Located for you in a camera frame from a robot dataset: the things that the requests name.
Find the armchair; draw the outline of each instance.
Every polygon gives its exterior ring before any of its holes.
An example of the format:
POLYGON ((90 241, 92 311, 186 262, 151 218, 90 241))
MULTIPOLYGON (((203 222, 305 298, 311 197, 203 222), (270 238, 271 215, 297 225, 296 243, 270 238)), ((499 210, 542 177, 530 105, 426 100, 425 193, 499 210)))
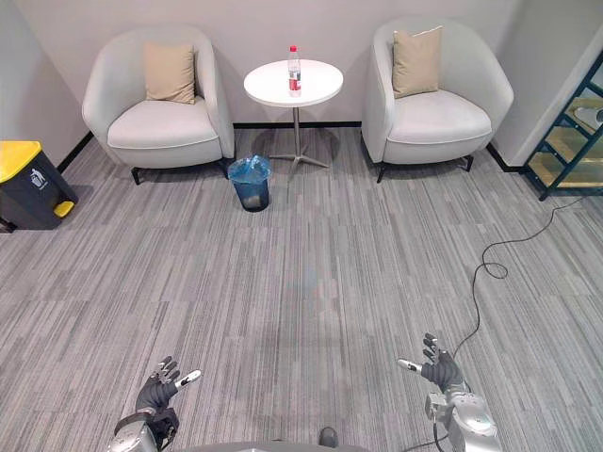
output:
POLYGON ((465 156, 490 141, 513 102, 513 90, 488 45, 451 19, 409 16, 381 26, 370 48, 362 135, 368 154, 381 164, 434 163, 465 156), (394 99, 393 34, 444 27, 440 89, 394 99))
POLYGON ((139 169, 186 167, 231 159, 235 135, 209 38, 184 24, 153 25, 111 40, 99 53, 82 105, 84 122, 117 164, 139 169), (192 43, 195 104, 147 101, 143 46, 192 43))

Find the power cord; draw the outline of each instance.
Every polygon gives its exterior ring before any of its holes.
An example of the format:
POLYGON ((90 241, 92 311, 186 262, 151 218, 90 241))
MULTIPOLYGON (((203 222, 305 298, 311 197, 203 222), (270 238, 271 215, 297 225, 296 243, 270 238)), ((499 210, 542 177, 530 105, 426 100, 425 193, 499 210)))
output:
MULTIPOLYGON (((597 190, 595 193, 589 194, 589 195, 585 195, 582 196, 580 198, 578 198, 577 200, 574 200, 568 204, 562 205, 560 207, 555 207, 553 210, 551 210, 550 212, 550 218, 548 219, 548 222, 546 223, 546 225, 541 228, 540 230, 538 230, 536 233, 530 235, 529 237, 526 238, 519 238, 519 239, 513 239, 513 240, 502 240, 500 242, 494 242, 491 243, 490 245, 488 245, 483 252, 481 253, 481 264, 479 264, 478 266, 476 266, 475 270, 473 271, 473 280, 471 281, 471 298, 473 299, 473 304, 475 305, 475 311, 476 314, 478 316, 478 320, 476 322, 476 326, 473 329, 472 332, 470 332, 460 343, 458 346, 456 346, 456 348, 454 348, 454 351, 452 352, 452 359, 454 359, 456 357, 456 354, 459 352, 459 350, 461 349, 462 346, 464 346, 464 344, 471 339, 471 337, 473 337, 478 330, 480 329, 480 325, 481 325, 481 314, 480 314, 480 306, 478 305, 478 301, 476 299, 475 296, 475 282, 476 279, 478 277, 478 272, 480 271, 480 269, 485 268, 486 273, 488 273, 488 275, 490 275, 493 278, 496 278, 497 280, 504 280, 505 278, 507 278, 507 276, 509 276, 509 269, 507 267, 505 267, 503 264, 501 264, 500 262, 486 262, 486 252, 488 252, 488 250, 490 250, 491 248, 495 247, 496 245, 509 245, 511 243, 521 243, 521 242, 527 242, 528 240, 532 240, 532 238, 536 237, 537 235, 543 233, 553 222, 553 219, 555 218, 555 213, 558 210, 562 210, 566 207, 569 207, 570 205, 574 205, 578 202, 583 201, 584 199, 590 197, 590 196, 594 196, 597 194, 601 194, 603 193, 603 190, 597 190), (495 266, 497 267, 499 270, 501 270, 500 274, 495 274, 492 272, 492 270, 490 268, 488 268, 488 266, 495 266)), ((465 381, 465 384, 467 385, 467 388, 469 390, 469 392, 473 392, 471 390, 471 386, 469 386, 469 383, 467 383, 465 381)), ((442 438, 438 438, 437 437, 437 425, 435 422, 433 422, 433 441, 429 441, 427 443, 422 443, 422 444, 417 444, 414 445, 412 447, 408 447, 406 449, 403 449, 401 452, 410 452, 411 450, 415 450, 418 449, 419 447, 425 447, 426 445, 432 445, 435 444, 436 447, 438 448, 439 451, 444 452, 442 447, 440 446, 440 441, 445 440, 448 437, 448 434, 444 435, 442 438)))

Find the beige cushion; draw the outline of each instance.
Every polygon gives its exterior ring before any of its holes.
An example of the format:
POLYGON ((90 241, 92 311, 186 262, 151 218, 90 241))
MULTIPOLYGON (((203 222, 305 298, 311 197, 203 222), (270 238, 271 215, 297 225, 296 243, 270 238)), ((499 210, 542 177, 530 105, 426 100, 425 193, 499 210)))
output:
POLYGON ((394 97, 437 91, 440 79, 442 26, 410 36, 394 32, 394 97))
POLYGON ((144 77, 149 101, 195 103, 192 44, 144 44, 144 77))

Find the white wall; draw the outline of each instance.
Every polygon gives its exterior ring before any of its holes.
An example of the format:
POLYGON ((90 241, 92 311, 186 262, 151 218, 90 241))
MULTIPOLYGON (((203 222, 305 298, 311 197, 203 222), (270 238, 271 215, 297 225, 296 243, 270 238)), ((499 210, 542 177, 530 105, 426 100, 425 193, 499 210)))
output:
POLYGON ((493 140, 521 166, 603 48, 602 0, 526 0, 500 64, 515 93, 493 140))
POLYGON ((0 0, 0 138, 35 140, 58 165, 88 132, 80 106, 10 0, 0 0))
POLYGON ((245 74, 287 56, 337 66, 344 87, 328 103, 305 108, 304 121, 359 121, 376 28, 403 14, 456 17, 495 51, 506 40, 523 0, 14 0, 46 53, 81 102, 92 62, 111 37, 139 24, 196 24, 213 41, 235 122, 291 121, 290 112, 262 106, 243 89, 245 74))

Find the trash can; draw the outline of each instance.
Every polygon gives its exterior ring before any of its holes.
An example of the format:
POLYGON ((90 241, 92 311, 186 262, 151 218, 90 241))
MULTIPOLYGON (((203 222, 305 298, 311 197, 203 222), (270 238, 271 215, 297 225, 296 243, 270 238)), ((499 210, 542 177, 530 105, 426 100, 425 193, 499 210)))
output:
POLYGON ((0 222, 5 229, 54 229, 76 202, 38 141, 0 141, 0 222))
POLYGON ((270 162, 259 155, 242 158, 228 167, 228 178, 233 181, 243 208, 259 212, 268 207, 268 178, 270 162))

